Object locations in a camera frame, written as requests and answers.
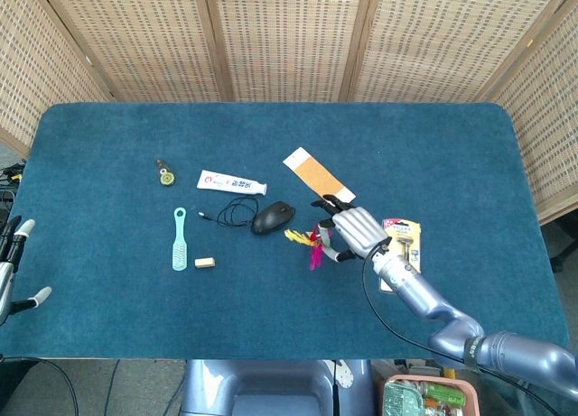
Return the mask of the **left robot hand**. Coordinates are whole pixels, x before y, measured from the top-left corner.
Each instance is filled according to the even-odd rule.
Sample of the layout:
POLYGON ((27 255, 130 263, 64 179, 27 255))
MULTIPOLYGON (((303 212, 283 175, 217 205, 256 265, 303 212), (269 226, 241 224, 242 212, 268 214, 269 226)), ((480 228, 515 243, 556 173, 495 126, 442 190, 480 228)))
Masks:
POLYGON ((38 308, 51 296, 52 288, 44 287, 32 297, 13 300, 15 276, 25 243, 34 227, 34 219, 22 223, 21 216, 15 216, 1 225, 1 325, 4 325, 10 316, 38 308))

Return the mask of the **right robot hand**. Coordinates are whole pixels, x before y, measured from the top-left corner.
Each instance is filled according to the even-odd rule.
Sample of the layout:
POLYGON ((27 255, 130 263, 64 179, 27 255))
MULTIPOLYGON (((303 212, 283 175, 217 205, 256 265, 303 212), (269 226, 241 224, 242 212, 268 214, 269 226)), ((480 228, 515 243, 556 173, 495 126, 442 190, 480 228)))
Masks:
POLYGON ((364 208, 341 201, 331 194, 316 199, 311 206, 322 208, 330 215, 319 222, 317 232, 322 252, 332 261, 341 263, 354 258, 367 260, 375 253, 384 254, 388 250, 391 237, 364 208), (339 252, 331 246, 331 231, 341 236, 348 246, 346 250, 339 252))

